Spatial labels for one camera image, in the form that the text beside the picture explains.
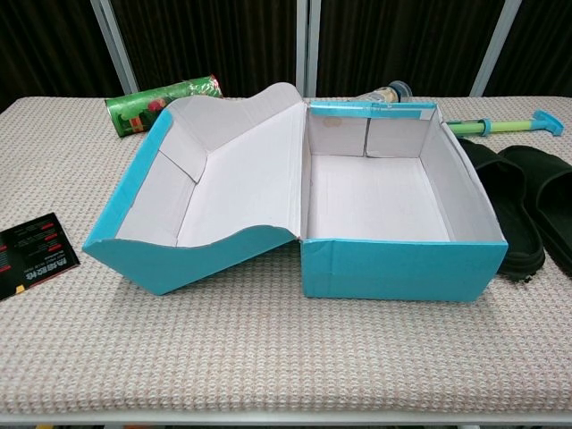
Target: shoe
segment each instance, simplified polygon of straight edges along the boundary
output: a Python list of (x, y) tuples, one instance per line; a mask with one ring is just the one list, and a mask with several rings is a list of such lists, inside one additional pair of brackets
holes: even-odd
[(543, 241), (525, 209), (525, 172), (488, 147), (458, 139), (465, 149), (492, 204), (509, 244), (498, 273), (513, 281), (529, 280), (544, 264)]
[(526, 176), (525, 207), (540, 232), (546, 250), (572, 274), (572, 165), (528, 146), (500, 152)]

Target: bottle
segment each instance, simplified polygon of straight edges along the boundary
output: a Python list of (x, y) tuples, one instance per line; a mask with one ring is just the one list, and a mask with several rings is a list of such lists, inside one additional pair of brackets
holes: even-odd
[(401, 80), (394, 80), (387, 87), (381, 87), (372, 92), (356, 97), (356, 100), (399, 103), (409, 101), (412, 95), (413, 93), (411, 92), (411, 88), (407, 83)]

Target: blue tape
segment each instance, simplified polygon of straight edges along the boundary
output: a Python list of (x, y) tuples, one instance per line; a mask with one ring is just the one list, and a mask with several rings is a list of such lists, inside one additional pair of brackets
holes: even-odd
[(376, 103), (371, 101), (312, 102), (310, 111), (318, 116), (354, 118), (419, 119), (424, 110), (434, 110), (435, 103)]

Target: cardboard box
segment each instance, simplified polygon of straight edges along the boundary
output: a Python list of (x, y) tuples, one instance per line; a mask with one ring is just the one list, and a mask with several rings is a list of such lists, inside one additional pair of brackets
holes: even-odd
[(310, 297), (476, 299), (507, 250), (432, 103), (175, 100), (84, 250), (155, 294), (300, 240)]

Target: black card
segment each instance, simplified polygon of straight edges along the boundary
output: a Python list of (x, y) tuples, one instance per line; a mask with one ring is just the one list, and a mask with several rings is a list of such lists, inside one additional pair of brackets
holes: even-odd
[(0, 299), (43, 282), (80, 261), (55, 214), (0, 232)]

